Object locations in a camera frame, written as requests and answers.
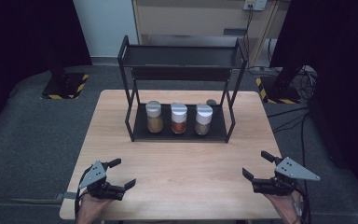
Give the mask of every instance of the jar lid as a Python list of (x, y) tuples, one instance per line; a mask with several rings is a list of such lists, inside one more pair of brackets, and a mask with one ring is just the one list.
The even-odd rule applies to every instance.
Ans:
[(179, 103), (171, 104), (172, 121), (184, 122), (187, 118), (187, 106)]
[(161, 104), (158, 101), (149, 101), (146, 104), (146, 114), (152, 118), (158, 117), (161, 114)]
[(209, 105), (197, 105), (196, 121), (200, 124), (211, 122), (213, 110)]

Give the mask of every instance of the spice jar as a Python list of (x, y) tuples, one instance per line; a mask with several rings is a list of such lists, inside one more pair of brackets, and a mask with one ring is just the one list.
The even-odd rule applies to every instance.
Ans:
[(172, 131), (184, 133), (186, 130), (187, 106), (178, 103), (171, 104)]
[(197, 105), (196, 133), (205, 135), (209, 132), (213, 110), (209, 105)]
[(147, 129), (151, 133), (159, 133), (164, 127), (161, 116), (161, 104), (158, 101), (150, 101), (146, 104)]

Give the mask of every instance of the shelf rack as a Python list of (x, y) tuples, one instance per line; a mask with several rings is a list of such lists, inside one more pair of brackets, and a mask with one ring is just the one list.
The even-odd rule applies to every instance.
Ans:
[[(237, 38), (235, 46), (146, 46), (131, 45), (127, 36), (124, 36), (117, 56), (118, 65), (129, 108), (125, 123), (131, 141), (224, 141), (228, 142), (235, 126), (232, 106), (241, 84), (247, 64), (245, 46)], [(132, 92), (130, 94), (126, 69), (131, 69)], [(231, 72), (240, 70), (235, 83), (234, 91), (230, 96), (228, 83)], [(222, 98), (219, 104), (212, 105), (213, 119), (208, 134), (198, 135), (194, 131), (196, 105), (187, 106), (187, 130), (176, 134), (171, 130), (170, 105), (162, 104), (161, 113), (164, 128), (161, 133), (151, 133), (147, 130), (146, 102), (141, 102), (137, 81), (140, 80), (186, 80), (186, 81), (216, 81), (224, 82)], [(138, 104), (133, 130), (130, 126), (132, 104), (136, 97)], [(223, 113), (223, 103), (227, 98), (227, 105), (231, 119), (229, 130), (226, 130)]]

